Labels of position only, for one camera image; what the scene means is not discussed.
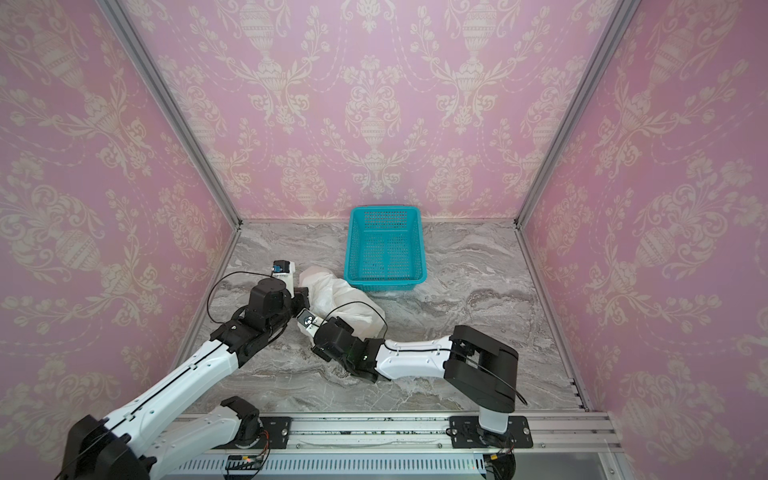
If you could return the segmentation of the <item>white plastic bag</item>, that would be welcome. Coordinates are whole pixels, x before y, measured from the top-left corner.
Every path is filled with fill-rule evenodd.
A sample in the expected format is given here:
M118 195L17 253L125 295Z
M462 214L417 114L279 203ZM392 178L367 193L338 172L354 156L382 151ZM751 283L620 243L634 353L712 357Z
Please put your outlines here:
M330 270L309 267L300 273L299 286L309 288L309 310L319 317L340 317L361 339L379 338L385 333L387 325L383 308Z

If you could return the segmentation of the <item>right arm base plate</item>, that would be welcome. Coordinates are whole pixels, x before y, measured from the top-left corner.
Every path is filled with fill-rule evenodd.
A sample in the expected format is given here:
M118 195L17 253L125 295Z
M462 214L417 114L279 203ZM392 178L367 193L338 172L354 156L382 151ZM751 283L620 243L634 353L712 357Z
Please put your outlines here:
M528 420L523 416L507 418L503 433L483 429L479 416L451 416L445 430L454 449L531 449L534 441Z

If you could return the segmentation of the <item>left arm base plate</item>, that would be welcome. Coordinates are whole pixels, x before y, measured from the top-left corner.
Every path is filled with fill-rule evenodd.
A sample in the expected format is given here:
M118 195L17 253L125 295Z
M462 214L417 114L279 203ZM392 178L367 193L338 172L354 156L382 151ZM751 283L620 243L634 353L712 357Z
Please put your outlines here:
M289 416L267 416L258 420L247 420L233 440L234 445L241 449L285 450L291 424L292 418Z

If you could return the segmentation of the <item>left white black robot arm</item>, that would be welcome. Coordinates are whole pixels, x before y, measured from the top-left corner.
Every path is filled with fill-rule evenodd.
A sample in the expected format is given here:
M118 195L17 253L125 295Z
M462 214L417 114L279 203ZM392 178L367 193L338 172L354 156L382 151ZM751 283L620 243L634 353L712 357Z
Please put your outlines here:
M220 445L260 440L258 409L240 397L224 400L185 427L171 425L219 381L274 342L309 307L309 290L285 277L265 277L249 302L220 325L175 370L102 419L86 415L69 430L60 479L161 479Z

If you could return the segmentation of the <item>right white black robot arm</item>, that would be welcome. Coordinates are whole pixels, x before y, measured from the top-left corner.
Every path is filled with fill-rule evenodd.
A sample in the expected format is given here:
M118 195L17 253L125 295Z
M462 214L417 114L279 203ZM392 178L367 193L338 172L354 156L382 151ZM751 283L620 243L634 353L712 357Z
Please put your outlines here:
M466 325L435 340L397 342L383 338L361 339L339 317L304 320L312 351L321 359L338 363L351 376L370 383L402 378L445 380L479 407L483 432L501 437L518 402L527 400L517 389L519 353L481 331Z

